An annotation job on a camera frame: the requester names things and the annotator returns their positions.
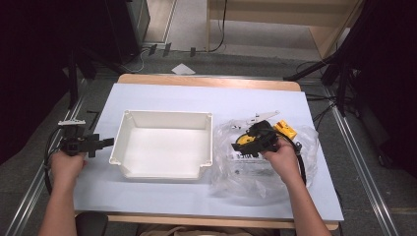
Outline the person's left hand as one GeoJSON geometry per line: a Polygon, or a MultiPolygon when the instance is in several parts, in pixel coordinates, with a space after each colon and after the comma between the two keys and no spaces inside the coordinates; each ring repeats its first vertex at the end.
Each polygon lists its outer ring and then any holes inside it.
{"type": "Polygon", "coordinates": [[[73,188],[76,179],[87,162],[85,152],[70,156],[64,151],[57,151],[51,157],[51,170],[53,175],[53,187],[73,188]]]}

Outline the clear plastic bag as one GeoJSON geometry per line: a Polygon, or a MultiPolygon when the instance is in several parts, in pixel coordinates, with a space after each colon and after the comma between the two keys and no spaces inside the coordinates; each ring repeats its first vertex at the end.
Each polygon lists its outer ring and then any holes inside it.
{"type": "MultiPolygon", "coordinates": [[[[271,124],[278,140],[289,142],[296,153],[300,174],[306,186],[310,186],[317,173],[319,139],[316,130],[308,126],[292,128],[284,121],[271,124]]],[[[212,190],[216,193],[263,199],[284,199],[286,186],[262,156],[244,156],[233,149],[239,137],[249,129],[246,121],[231,120],[215,129],[213,147],[212,190]]]]}

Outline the wooden shelf unit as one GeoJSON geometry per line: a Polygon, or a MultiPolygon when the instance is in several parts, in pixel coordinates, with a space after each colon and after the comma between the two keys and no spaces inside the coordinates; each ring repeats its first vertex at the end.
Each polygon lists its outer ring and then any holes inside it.
{"type": "Polygon", "coordinates": [[[207,45],[210,21],[307,26],[322,58],[330,56],[346,28],[352,27],[365,0],[206,0],[207,45]]]}

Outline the metal floor rail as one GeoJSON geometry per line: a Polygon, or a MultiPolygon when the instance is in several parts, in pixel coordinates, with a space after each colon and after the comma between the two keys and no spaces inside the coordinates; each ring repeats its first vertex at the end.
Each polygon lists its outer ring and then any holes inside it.
{"type": "Polygon", "coordinates": [[[30,137],[24,148],[0,165],[0,236],[35,235],[48,194],[44,187],[43,157],[48,137],[59,120],[78,115],[91,80],[79,79],[79,99],[68,108],[65,94],[30,137]]]}
{"type": "Polygon", "coordinates": [[[368,168],[368,165],[362,155],[361,150],[351,132],[348,121],[338,111],[337,102],[334,99],[329,101],[332,114],[340,130],[340,133],[345,141],[349,155],[353,161],[355,169],[358,173],[367,198],[371,204],[372,212],[374,213],[384,236],[399,236],[398,230],[393,222],[386,202],[380,193],[376,182],[368,168]]]}

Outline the black cabinet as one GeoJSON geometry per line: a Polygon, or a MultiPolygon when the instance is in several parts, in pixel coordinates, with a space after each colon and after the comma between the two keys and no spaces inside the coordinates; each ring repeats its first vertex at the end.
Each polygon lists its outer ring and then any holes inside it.
{"type": "Polygon", "coordinates": [[[115,40],[118,63],[127,63],[137,56],[149,28],[147,0],[105,0],[110,26],[115,40]]]}

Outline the white plastic tray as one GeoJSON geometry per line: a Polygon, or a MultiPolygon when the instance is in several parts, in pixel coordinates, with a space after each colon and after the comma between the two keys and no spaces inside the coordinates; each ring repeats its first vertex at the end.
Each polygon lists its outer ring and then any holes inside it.
{"type": "Polygon", "coordinates": [[[212,167],[212,115],[127,110],[109,163],[127,179],[198,180],[212,167]]]}

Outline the white paper sheet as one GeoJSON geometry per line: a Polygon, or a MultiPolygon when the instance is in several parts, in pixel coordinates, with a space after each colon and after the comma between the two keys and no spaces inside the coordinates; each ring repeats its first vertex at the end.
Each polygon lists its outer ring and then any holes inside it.
{"type": "Polygon", "coordinates": [[[172,72],[176,75],[195,75],[196,72],[186,66],[185,64],[181,63],[172,69],[172,72]]]}

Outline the black chair seat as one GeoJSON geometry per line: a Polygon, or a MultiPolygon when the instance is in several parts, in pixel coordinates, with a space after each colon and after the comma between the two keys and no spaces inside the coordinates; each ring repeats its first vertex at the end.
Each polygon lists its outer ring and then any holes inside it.
{"type": "Polygon", "coordinates": [[[100,212],[82,212],[76,217],[78,236],[104,236],[108,216],[100,212]]]}

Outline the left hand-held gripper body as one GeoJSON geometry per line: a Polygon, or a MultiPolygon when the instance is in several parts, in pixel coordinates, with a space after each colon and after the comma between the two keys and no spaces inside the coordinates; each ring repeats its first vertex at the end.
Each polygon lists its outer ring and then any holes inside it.
{"type": "Polygon", "coordinates": [[[70,156],[84,152],[89,157],[95,157],[95,152],[105,147],[105,140],[101,140],[99,134],[85,134],[85,120],[60,121],[58,127],[63,129],[60,148],[70,156]]]}

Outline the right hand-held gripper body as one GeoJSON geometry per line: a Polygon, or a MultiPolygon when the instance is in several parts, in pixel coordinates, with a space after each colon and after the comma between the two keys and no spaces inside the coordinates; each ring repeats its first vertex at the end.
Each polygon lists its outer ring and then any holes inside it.
{"type": "Polygon", "coordinates": [[[268,118],[276,116],[278,111],[256,114],[246,121],[249,129],[239,137],[239,144],[247,144],[243,150],[263,152],[277,151],[277,131],[268,122],[268,118]]]}

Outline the black metal stand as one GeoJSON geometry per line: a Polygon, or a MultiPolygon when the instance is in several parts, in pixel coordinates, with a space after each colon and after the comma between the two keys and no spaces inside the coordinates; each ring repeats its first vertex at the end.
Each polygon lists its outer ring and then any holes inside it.
{"type": "Polygon", "coordinates": [[[93,50],[80,46],[72,47],[69,50],[68,55],[69,109],[74,108],[76,102],[79,100],[78,72],[81,72],[86,79],[93,80],[95,78],[96,70],[92,64],[93,61],[99,62],[117,75],[126,74],[124,69],[105,59],[93,50]]]}
{"type": "Polygon", "coordinates": [[[329,57],[319,62],[314,62],[308,68],[301,72],[297,72],[294,75],[284,77],[283,80],[287,82],[296,82],[313,72],[320,71],[323,67],[326,67],[321,78],[321,82],[324,86],[331,86],[335,81],[338,81],[335,102],[338,112],[342,117],[345,117],[346,88],[349,79],[353,75],[353,71],[344,50],[338,49],[329,57]]]}

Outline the person's right hand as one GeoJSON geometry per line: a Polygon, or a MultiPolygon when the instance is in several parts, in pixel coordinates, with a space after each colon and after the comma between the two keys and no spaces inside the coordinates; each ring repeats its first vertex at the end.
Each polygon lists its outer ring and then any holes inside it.
{"type": "Polygon", "coordinates": [[[304,182],[293,146],[283,139],[279,139],[276,145],[278,151],[264,151],[262,156],[270,163],[287,186],[295,183],[303,185],[304,182]]]}

